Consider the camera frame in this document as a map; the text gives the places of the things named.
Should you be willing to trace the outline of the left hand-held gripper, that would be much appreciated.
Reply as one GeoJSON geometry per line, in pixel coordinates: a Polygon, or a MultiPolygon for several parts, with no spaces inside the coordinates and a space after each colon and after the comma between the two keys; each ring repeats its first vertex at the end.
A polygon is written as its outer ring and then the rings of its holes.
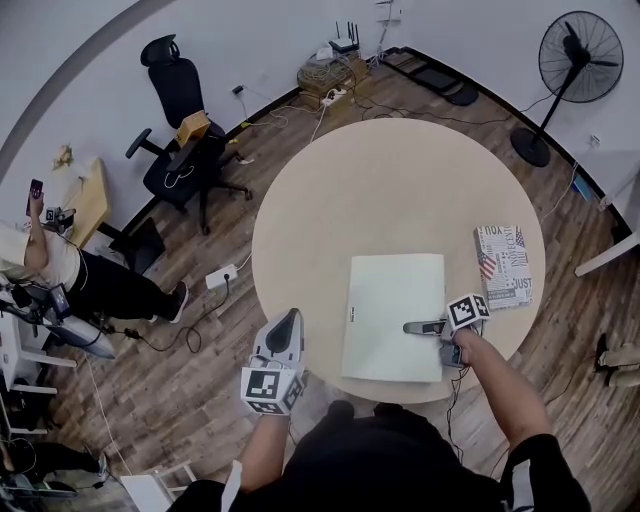
{"type": "Polygon", "coordinates": [[[301,312],[291,308],[257,333],[254,353],[241,371],[241,400],[261,415],[290,416],[306,387],[305,369],[269,358],[300,358],[304,350],[301,312]]]}

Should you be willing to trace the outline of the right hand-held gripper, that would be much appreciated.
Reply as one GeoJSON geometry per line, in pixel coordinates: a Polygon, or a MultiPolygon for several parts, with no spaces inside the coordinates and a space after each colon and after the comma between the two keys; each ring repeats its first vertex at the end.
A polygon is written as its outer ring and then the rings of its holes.
{"type": "Polygon", "coordinates": [[[464,367],[461,348],[454,342],[454,335],[463,328],[480,331],[490,318],[488,305],[482,295],[469,293],[446,306],[446,320],[407,322],[403,332],[415,335],[440,335],[440,359],[446,367],[464,367]]]}

